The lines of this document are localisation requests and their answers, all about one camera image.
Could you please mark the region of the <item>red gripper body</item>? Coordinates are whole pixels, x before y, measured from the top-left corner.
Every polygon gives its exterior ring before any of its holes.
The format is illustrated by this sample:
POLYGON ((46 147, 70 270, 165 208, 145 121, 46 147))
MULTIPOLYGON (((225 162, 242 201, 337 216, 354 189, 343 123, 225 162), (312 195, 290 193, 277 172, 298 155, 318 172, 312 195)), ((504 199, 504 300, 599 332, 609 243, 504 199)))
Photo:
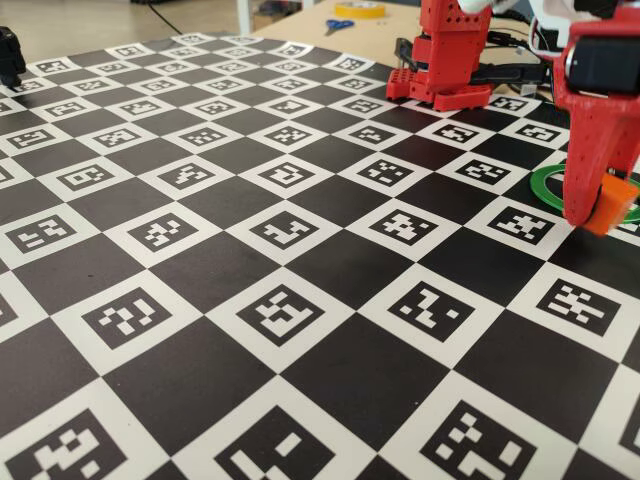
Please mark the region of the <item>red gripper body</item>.
POLYGON ((609 19, 574 22, 557 59, 561 108, 639 106, 639 11, 617 9, 609 19))

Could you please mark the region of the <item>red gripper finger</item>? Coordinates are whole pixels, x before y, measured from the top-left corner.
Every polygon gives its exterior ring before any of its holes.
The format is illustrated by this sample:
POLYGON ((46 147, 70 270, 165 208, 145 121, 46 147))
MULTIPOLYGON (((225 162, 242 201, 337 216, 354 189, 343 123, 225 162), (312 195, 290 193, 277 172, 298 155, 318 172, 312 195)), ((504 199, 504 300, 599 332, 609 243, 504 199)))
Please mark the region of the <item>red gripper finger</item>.
POLYGON ((592 215, 602 177, 623 170, 620 116, 605 99, 579 100, 572 106, 570 145, 564 174, 564 215, 581 226, 592 215))
POLYGON ((620 116, 615 129, 615 169, 630 175, 639 157, 639 101, 633 101, 620 116))

